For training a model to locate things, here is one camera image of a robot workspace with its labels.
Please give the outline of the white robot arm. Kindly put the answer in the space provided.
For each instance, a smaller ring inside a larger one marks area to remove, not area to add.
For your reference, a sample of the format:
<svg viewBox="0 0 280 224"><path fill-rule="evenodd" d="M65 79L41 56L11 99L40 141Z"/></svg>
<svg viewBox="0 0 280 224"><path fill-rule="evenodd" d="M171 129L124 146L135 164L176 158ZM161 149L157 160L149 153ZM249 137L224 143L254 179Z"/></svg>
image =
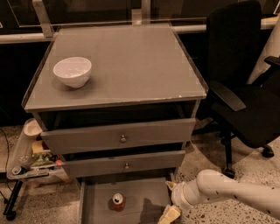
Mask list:
<svg viewBox="0 0 280 224"><path fill-rule="evenodd" d="M213 118L224 130L227 165L231 165L231 138L238 137L251 148L263 148L279 137L279 44L275 27L261 52L257 51L260 23L245 18L211 16L207 20L209 61L208 85L214 99ZM170 224L182 210L219 199L241 203L279 217L279 190L233 180L234 173L213 170L199 172L189 182L167 185L172 206L167 206L160 224Z"/></svg>

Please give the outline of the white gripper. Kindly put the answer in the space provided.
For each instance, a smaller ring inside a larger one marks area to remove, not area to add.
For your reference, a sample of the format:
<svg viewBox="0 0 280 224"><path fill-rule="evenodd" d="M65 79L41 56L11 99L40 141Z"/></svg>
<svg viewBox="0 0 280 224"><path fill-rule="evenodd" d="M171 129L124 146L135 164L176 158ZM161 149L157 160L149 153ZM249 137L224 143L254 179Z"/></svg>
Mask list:
<svg viewBox="0 0 280 224"><path fill-rule="evenodd" d="M171 224L181 215L181 210L193 208L188 199L188 193L192 190L188 183L185 181L181 183L166 181L165 184L171 190L171 201L174 205L165 207L157 224Z"/></svg>

